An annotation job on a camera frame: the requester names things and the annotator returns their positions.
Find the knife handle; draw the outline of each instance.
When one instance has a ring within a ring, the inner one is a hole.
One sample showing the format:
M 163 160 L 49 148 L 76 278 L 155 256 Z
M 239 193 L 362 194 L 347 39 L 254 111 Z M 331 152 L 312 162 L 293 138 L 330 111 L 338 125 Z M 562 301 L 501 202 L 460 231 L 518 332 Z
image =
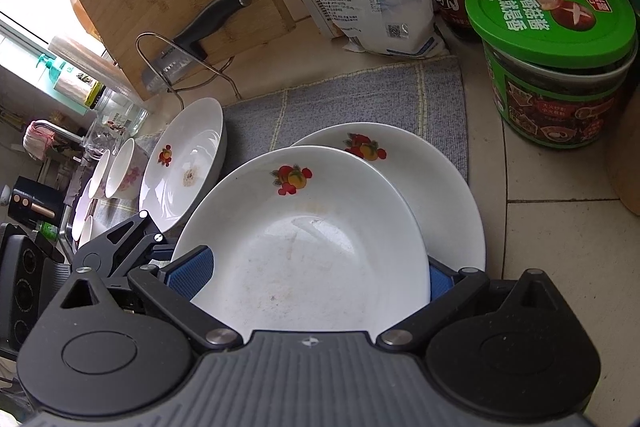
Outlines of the knife handle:
M 204 60 L 207 58 L 207 52 L 198 41 L 217 32 L 229 17 L 249 4 L 251 0 L 211 1 L 185 29 L 174 37 L 174 42 L 190 51 L 195 57 Z

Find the wire stand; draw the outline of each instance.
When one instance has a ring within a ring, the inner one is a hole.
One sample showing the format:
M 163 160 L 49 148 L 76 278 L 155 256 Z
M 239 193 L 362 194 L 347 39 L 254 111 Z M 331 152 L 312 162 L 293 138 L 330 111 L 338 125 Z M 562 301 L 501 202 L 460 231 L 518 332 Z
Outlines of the wire stand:
M 167 44 L 173 46 L 177 50 L 180 50 L 185 55 L 188 55 L 191 58 L 191 60 L 193 60 L 194 62 L 197 62 L 201 66 L 204 66 L 205 68 L 207 68 L 207 70 L 212 71 L 212 73 L 214 73 L 213 76 L 210 77 L 208 80 L 205 80 L 204 82 L 202 82 L 202 83 L 200 83 L 200 84 L 198 84 L 196 86 L 183 87 L 182 89 L 175 89 L 174 86 L 171 85 L 171 82 L 169 82 L 169 79 L 164 74 L 164 71 L 159 71 L 158 69 L 156 69 L 156 67 L 154 67 L 151 64 L 151 62 L 149 62 L 149 60 L 145 57 L 145 54 L 140 49 L 140 39 L 142 37 L 146 37 L 146 36 L 156 37 L 156 38 L 160 39 L 161 41 L 164 41 Z M 233 57 L 229 58 L 229 60 L 225 63 L 224 66 L 222 66 L 220 69 L 217 69 L 217 68 L 214 68 L 213 66 L 210 66 L 209 64 L 207 64 L 204 60 L 200 60 L 199 58 L 194 57 L 193 54 L 191 54 L 190 52 L 185 50 L 183 47 L 181 47 L 178 44 L 176 44 L 175 42 L 173 42 L 171 39 L 167 39 L 166 37 L 163 37 L 162 35 L 160 35 L 158 33 L 155 33 L 155 32 L 140 33 L 140 35 L 138 35 L 138 38 L 136 39 L 136 49 L 138 51 L 138 54 L 142 58 L 142 60 L 145 61 L 145 64 L 148 66 L 148 68 L 151 71 L 153 71 L 156 74 L 156 76 L 158 76 L 159 78 L 162 79 L 162 81 L 166 84 L 166 87 L 169 90 L 169 92 L 172 92 L 177 97 L 177 99 L 180 101 L 180 110 L 184 109 L 184 100 L 180 96 L 180 92 L 191 90 L 191 89 L 197 89 L 199 87 L 206 86 L 212 80 L 214 80 L 217 76 L 221 76 L 229 84 L 231 84 L 231 87 L 234 90 L 234 94 L 236 95 L 236 100 L 242 100 L 242 96 L 240 95 L 240 92 L 238 91 L 238 88 L 236 87 L 236 83 L 233 81 L 233 79 L 230 76 L 228 76 L 227 74 L 224 73 L 224 70 L 226 70 L 226 68 L 228 68 L 229 65 L 231 65 L 231 63 L 233 62 L 233 60 L 234 60 Z

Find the white cup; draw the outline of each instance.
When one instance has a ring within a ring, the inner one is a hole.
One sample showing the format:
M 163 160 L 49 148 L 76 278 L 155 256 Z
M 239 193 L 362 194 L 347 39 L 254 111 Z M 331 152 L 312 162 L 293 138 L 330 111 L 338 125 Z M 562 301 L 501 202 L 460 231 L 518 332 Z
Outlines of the white cup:
M 91 205 L 92 198 L 89 197 L 90 184 L 91 183 L 86 184 L 86 187 L 82 192 L 82 196 L 80 196 L 78 204 L 76 204 L 76 215 L 74 216 L 74 222 L 71 225 L 71 237 L 74 238 L 74 241 L 78 241 L 80 239 L 80 234 L 84 228 L 86 213 L 89 211 L 89 205 Z
M 106 232 L 105 227 L 100 221 L 94 219 L 94 216 L 87 216 L 84 220 L 84 227 L 78 240 L 78 248 L 83 247 L 86 243 L 98 237 L 101 233 Z
M 110 151 L 106 150 L 102 153 L 102 157 L 100 158 L 100 161 L 98 161 L 98 165 L 95 166 L 94 175 L 91 177 L 91 180 L 89 180 L 89 198 L 96 198 L 97 200 L 108 199 L 105 189 L 107 186 L 107 176 L 114 159 L 115 156 L 111 154 Z
M 111 165 L 105 194 L 107 198 L 133 200 L 140 195 L 142 177 L 149 156 L 133 138 L 124 142 Z

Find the tiled countertop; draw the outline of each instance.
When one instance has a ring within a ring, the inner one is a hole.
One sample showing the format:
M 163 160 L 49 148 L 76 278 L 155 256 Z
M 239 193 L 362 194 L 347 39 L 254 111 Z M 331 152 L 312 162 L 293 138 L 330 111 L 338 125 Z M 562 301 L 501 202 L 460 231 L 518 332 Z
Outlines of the tiled countertop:
M 602 359 L 588 416 L 602 427 L 628 426 L 640 416 L 640 217 L 626 210 L 607 181 L 606 144 L 554 151 L 518 137 L 494 108 L 482 46 L 461 42 L 440 27 L 462 68 L 469 185 L 484 225 L 487 271 L 506 279 L 517 279 L 529 267 L 549 274 Z M 322 38 L 307 19 L 289 35 L 239 55 L 227 72 L 249 98 L 394 61 L 346 52 L 343 44 Z M 185 85 L 207 77 L 198 74 Z M 203 96 L 223 105 L 234 100 L 220 78 L 185 92 L 185 104 Z M 158 130 L 178 113 L 172 95 L 153 102 L 156 113 L 142 133 Z

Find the gray cloth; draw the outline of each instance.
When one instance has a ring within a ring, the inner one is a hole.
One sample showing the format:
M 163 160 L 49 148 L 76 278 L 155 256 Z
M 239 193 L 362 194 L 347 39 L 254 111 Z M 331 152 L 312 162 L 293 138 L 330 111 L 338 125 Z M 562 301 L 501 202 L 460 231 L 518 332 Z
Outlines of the gray cloth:
M 456 57 L 400 62 L 291 87 L 224 108 L 227 150 L 222 176 L 266 152 L 324 127 L 352 121 L 395 125 L 437 147 L 467 174 L 465 97 Z M 151 153 L 162 133 L 136 142 Z M 138 200 L 99 201 L 108 228 L 138 211 Z M 168 235 L 177 237 L 183 227 Z

